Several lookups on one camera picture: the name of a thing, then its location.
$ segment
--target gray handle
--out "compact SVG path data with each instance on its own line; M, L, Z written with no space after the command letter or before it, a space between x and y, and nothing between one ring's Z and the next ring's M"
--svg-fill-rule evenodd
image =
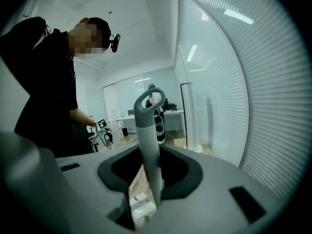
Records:
M151 93L159 92L161 95L161 100L149 108L142 107L142 101L149 96ZM135 101L134 112L136 119L136 127L149 127L155 124L154 111L157 107L160 107L166 100L165 93L160 88L150 88L145 91L140 97Z

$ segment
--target floor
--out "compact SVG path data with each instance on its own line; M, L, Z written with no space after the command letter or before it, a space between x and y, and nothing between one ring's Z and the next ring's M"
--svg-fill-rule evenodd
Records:
M128 134L127 136L123 136L121 139L117 137L117 139L113 140L113 142L114 142L114 147L116 148L116 147L120 147L126 144L138 143L138 140L137 140L136 134ZM108 147L104 146L99 136L96 138L94 143L98 143L99 152L106 152L110 150ZM184 146L186 145L186 138L183 135L183 131L166 132L164 144L184 148ZM214 153L210 150L210 148L207 145L202 144L202 143L199 143L199 144L201 144L203 147L202 154L215 156ZM146 179L143 166L141 166L139 172L137 173L136 177L134 178L132 184L129 187L129 198L136 199L136 197L141 194L145 194L148 197L148 199L155 204L151 189Z

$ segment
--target white desk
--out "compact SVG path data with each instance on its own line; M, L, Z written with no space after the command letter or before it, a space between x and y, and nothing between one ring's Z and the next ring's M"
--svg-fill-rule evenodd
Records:
M173 115L181 115L181 128L183 129L183 134L185 136L185 121L184 121L184 110L180 109L180 110L176 110L176 111L166 111L164 112L164 116L173 116ZM126 121L129 119L134 119L135 116L134 115L130 115L130 116L125 116L125 117L121 117L121 118L117 118L115 121Z

